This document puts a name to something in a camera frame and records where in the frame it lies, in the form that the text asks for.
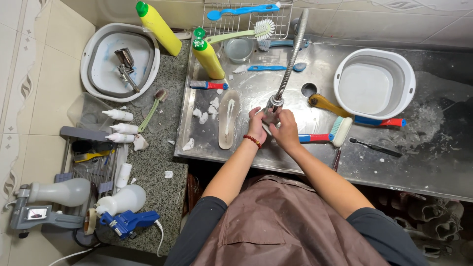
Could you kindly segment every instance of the clear plastic box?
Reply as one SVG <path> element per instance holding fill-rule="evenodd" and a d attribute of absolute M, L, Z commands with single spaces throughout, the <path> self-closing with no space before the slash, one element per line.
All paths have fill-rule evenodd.
<path fill-rule="evenodd" d="M 111 119 L 102 111 L 112 109 L 88 92 L 83 92 L 67 110 L 67 117 L 78 128 L 111 133 L 110 126 L 113 125 L 115 119 Z"/>

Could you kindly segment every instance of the tape roll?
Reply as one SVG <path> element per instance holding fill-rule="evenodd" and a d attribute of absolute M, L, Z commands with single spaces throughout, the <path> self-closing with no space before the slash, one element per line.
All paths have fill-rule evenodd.
<path fill-rule="evenodd" d="M 86 213 L 86 218 L 84 221 L 85 235 L 91 235 L 94 233 L 96 222 L 97 222 L 97 211 L 94 208 L 88 209 Z"/>

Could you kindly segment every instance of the forearm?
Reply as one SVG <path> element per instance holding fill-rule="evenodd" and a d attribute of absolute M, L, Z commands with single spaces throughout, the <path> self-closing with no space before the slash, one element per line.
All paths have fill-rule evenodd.
<path fill-rule="evenodd" d="M 230 205 L 240 193 L 257 151 L 258 146 L 255 143 L 249 139 L 243 139 L 237 150 L 210 181 L 202 197 L 214 196 Z"/>
<path fill-rule="evenodd" d="M 347 218 L 359 208 L 374 208 L 357 188 L 314 157 L 302 145 L 287 152 L 305 173 L 317 194 L 343 218 Z"/>

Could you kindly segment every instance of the brown apron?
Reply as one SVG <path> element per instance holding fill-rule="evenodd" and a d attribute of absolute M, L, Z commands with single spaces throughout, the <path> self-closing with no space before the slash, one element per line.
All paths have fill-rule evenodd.
<path fill-rule="evenodd" d="M 389 266 L 309 186 L 266 175 L 228 207 L 193 266 Z"/>

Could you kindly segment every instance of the green bottle cap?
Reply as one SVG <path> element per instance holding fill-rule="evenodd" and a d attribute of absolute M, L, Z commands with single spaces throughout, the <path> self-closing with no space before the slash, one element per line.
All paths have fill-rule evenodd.
<path fill-rule="evenodd" d="M 148 13 L 148 4 L 145 4 L 144 2 L 141 2 L 139 1 L 138 3 L 136 3 L 136 11 L 138 12 L 138 16 L 140 18 L 146 16 L 146 14 Z"/>
<path fill-rule="evenodd" d="M 192 47 L 197 51 L 203 51 L 207 49 L 208 44 L 203 39 L 205 36 L 205 30 L 201 27 L 198 27 L 194 30 L 194 36 L 196 38 L 192 41 Z"/>

